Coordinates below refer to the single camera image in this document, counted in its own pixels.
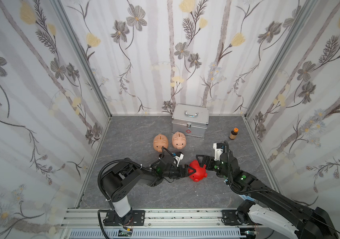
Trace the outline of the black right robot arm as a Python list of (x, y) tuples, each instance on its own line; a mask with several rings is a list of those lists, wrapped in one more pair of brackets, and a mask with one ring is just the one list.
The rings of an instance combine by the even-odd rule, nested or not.
[(340, 232), (329, 214), (317, 207), (312, 209), (269, 188), (254, 175), (239, 167), (228, 142), (219, 143), (219, 158), (197, 155), (199, 165), (226, 180), (237, 195), (247, 199), (237, 208), (239, 224), (261, 224), (290, 239), (337, 239)]

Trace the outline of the red piggy bank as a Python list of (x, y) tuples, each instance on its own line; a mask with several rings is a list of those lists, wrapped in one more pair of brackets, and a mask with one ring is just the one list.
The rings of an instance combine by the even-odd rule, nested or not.
[(194, 160), (189, 165), (188, 172), (190, 173), (189, 178), (194, 182), (199, 182), (204, 178), (207, 178), (208, 174), (206, 172), (206, 166), (201, 167), (197, 160)]

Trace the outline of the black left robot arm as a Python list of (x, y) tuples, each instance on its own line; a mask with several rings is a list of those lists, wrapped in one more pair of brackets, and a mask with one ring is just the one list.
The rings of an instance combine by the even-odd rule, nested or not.
[(163, 181), (172, 183), (197, 172), (190, 165), (180, 165), (181, 158), (183, 158), (181, 152), (173, 153), (162, 147), (158, 160), (149, 168), (143, 167), (130, 158), (111, 161), (101, 168), (97, 176), (97, 184), (111, 209), (98, 210), (97, 217), (101, 232), (106, 239), (109, 237), (105, 232), (105, 226), (124, 227), (134, 224), (134, 211), (127, 195), (137, 184), (156, 187)]

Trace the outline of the pink piggy bank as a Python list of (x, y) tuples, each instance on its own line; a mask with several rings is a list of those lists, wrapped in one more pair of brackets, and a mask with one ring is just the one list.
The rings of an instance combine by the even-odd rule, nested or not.
[(183, 133), (177, 131), (172, 136), (172, 146), (175, 149), (183, 149), (186, 147), (187, 140)]
[(168, 148), (169, 141), (163, 134), (158, 134), (153, 140), (153, 148), (157, 152), (162, 152), (162, 147)]

